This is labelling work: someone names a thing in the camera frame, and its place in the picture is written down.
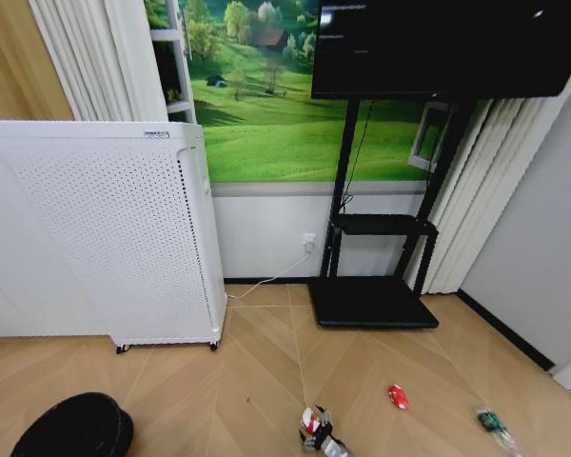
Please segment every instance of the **television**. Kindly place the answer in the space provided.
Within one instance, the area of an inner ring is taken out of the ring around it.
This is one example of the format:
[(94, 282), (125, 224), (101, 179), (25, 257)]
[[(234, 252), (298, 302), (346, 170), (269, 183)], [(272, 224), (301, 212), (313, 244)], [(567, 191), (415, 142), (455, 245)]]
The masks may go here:
[(557, 95), (571, 0), (320, 0), (313, 98)]

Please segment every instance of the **red toy car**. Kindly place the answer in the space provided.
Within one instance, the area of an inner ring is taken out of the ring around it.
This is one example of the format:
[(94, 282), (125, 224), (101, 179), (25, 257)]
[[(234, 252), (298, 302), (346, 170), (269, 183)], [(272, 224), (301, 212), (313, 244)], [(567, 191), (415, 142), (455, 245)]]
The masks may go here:
[(408, 399), (400, 386), (394, 384), (387, 389), (387, 395), (399, 409), (408, 409)]

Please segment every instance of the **tv stand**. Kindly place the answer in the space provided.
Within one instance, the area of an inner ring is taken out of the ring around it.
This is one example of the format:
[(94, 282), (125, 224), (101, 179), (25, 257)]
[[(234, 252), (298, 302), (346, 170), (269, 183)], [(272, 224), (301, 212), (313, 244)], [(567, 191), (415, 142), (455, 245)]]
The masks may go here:
[[(444, 178), (455, 157), (475, 100), (453, 104), (438, 163), (416, 216), (409, 214), (341, 214), (346, 173), (351, 155), (360, 99), (348, 100), (341, 153), (325, 236), (320, 276), (309, 282), (317, 322), (324, 327), (435, 328), (438, 320), (421, 302), (423, 284), (438, 231), (428, 220)], [(402, 255), (393, 275), (338, 276), (343, 233), (348, 235), (405, 235)], [(420, 238), (426, 238), (423, 255), (411, 290), (404, 274)]]

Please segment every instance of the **perforated panel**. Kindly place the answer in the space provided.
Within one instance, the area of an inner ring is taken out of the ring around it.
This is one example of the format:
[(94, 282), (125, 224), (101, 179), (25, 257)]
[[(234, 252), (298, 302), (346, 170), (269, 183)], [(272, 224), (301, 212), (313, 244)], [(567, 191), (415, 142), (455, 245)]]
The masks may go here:
[(182, 140), (1, 143), (115, 341), (210, 335)]

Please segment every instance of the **toy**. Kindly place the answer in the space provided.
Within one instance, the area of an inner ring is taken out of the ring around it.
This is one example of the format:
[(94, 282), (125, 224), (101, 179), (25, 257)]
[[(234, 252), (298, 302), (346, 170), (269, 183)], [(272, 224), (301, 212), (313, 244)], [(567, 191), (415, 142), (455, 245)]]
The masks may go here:
[(399, 409), (408, 409), (408, 399), (400, 386), (394, 384), (387, 389), (387, 395)]
[(308, 451), (321, 450), (326, 457), (353, 457), (342, 441), (332, 436), (332, 415), (323, 407), (315, 406), (320, 411), (320, 417), (310, 407), (303, 412), (301, 425), (307, 437), (299, 430), (303, 449)]
[(518, 445), (499, 416), (494, 411), (486, 408), (479, 409), (477, 413), (478, 420), (484, 429), (495, 437), (500, 446), (507, 450), (512, 457), (521, 457)]

